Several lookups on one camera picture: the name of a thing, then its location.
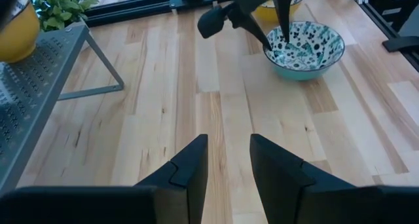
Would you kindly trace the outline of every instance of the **bowl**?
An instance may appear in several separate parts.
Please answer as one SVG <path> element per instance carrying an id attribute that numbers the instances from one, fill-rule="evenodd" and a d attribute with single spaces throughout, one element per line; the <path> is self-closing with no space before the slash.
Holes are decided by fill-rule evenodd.
<path id="1" fill-rule="evenodd" d="M 18 0 L 0 32 L 0 62 L 14 63 L 35 50 L 39 21 L 31 0 Z"/>
<path id="2" fill-rule="evenodd" d="M 343 38 L 330 27 L 315 22 L 291 22 L 289 26 L 289 43 L 277 27 L 267 35 L 272 51 L 264 48 L 278 75 L 296 81 L 314 79 L 342 57 Z"/>
<path id="3" fill-rule="evenodd" d="M 289 8 L 289 16 L 292 17 L 300 7 L 302 0 L 292 0 L 291 7 Z M 272 0 L 267 1 L 260 5 L 256 11 L 255 15 L 263 21 L 267 22 L 279 22 L 278 16 L 276 15 L 275 5 Z"/>

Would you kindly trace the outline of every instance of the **green leaves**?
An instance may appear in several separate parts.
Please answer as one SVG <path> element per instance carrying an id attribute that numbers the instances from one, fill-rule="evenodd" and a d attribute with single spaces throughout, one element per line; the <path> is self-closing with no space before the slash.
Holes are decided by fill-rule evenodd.
<path id="1" fill-rule="evenodd" d="M 39 26 L 43 31 L 63 29 L 81 19 L 87 20 L 84 14 L 98 0 L 32 0 L 39 17 Z"/>

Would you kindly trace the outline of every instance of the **teal bowl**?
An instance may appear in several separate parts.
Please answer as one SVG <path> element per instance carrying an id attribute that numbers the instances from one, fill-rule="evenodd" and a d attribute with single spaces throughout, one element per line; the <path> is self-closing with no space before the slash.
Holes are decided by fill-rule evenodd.
<path id="1" fill-rule="evenodd" d="M 291 22 L 289 27 L 289 43 L 277 27 L 267 35 L 272 51 L 264 48 L 279 76 L 296 81 L 315 79 L 343 56 L 345 42 L 330 27 L 315 22 Z"/>

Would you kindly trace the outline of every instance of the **butcher block countertop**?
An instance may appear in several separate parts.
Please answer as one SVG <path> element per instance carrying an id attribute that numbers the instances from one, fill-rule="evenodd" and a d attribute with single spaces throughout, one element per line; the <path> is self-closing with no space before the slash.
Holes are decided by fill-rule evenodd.
<path id="1" fill-rule="evenodd" d="M 209 135 L 203 223 L 266 223 L 249 138 L 261 134 L 354 185 L 419 185 L 419 74 L 353 0 L 304 0 L 294 20 L 337 30 L 346 51 L 322 78 L 286 81 L 257 40 L 208 8 L 92 28 L 123 92 L 58 102 L 19 186 L 133 185 Z M 260 22 L 268 32 L 273 25 Z M 90 49 L 66 91 L 113 83 Z"/>

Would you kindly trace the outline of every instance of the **yellow pot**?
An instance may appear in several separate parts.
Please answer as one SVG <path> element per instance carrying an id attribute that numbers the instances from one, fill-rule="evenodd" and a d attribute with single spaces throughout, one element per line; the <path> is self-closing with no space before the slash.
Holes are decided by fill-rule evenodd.
<path id="1" fill-rule="evenodd" d="M 18 0 L 10 18 L 0 32 L 0 62 L 11 64 L 35 50 L 39 21 L 31 0 Z"/>
<path id="2" fill-rule="evenodd" d="M 289 8 L 290 17 L 294 15 L 295 11 L 300 7 L 302 0 L 292 0 L 291 7 Z M 276 15 L 275 5 L 273 1 L 267 1 L 259 6 L 255 15 L 259 17 L 260 20 L 267 22 L 279 22 L 278 16 Z"/>

